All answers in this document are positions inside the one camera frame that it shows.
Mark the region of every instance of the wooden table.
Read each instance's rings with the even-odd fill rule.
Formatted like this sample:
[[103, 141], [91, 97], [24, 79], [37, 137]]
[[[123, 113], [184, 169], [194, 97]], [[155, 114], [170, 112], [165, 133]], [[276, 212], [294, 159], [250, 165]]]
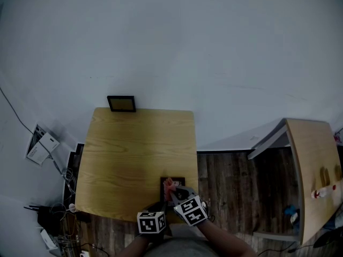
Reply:
[[81, 158], [76, 208], [137, 221], [159, 201], [160, 177], [185, 177], [198, 191], [195, 126], [191, 111], [96, 108]]
[[[283, 235], [258, 231], [253, 235], [304, 244], [322, 228], [342, 203], [342, 173], [337, 146], [328, 123], [284, 119], [249, 154], [248, 159], [280, 142], [289, 143], [292, 148], [299, 187], [300, 232], [299, 235]], [[323, 178], [325, 172], [330, 179], [327, 183]], [[313, 190], [329, 184], [337, 185], [330, 196], [312, 199]]]

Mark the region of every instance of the bottle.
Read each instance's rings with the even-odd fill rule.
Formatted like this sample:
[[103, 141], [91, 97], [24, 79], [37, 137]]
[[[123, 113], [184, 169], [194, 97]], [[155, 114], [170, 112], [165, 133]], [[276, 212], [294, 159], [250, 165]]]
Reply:
[[336, 189], [336, 185], [322, 187], [320, 190], [312, 191], [311, 196], [313, 199], [322, 198], [328, 196]]

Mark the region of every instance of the black frame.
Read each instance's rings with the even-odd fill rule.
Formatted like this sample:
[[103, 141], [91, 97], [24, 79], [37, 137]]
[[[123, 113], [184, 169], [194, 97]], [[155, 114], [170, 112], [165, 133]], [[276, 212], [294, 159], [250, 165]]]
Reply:
[[[114, 109], [111, 104], [111, 99], [129, 99], [132, 101], [132, 110], [128, 109]], [[118, 112], [136, 112], [136, 104], [135, 104], [135, 97], [134, 96], [107, 96], [107, 101], [109, 103], [109, 107], [111, 108], [111, 111], [118, 111]]]

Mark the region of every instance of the dark wood floorboard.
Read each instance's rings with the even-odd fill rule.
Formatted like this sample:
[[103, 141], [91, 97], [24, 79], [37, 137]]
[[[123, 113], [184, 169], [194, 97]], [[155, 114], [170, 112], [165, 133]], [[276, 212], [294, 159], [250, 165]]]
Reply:
[[[208, 202], [214, 224], [245, 240], [260, 253], [281, 250], [291, 243], [252, 236], [255, 229], [293, 233], [289, 205], [299, 207], [298, 187], [290, 148], [268, 149], [253, 160], [247, 152], [198, 154], [199, 195]], [[135, 223], [91, 216], [94, 243], [115, 256], [135, 237]], [[306, 245], [312, 245], [325, 230]], [[334, 256], [335, 243], [319, 249], [306, 247], [293, 254], [265, 252], [261, 256]]]

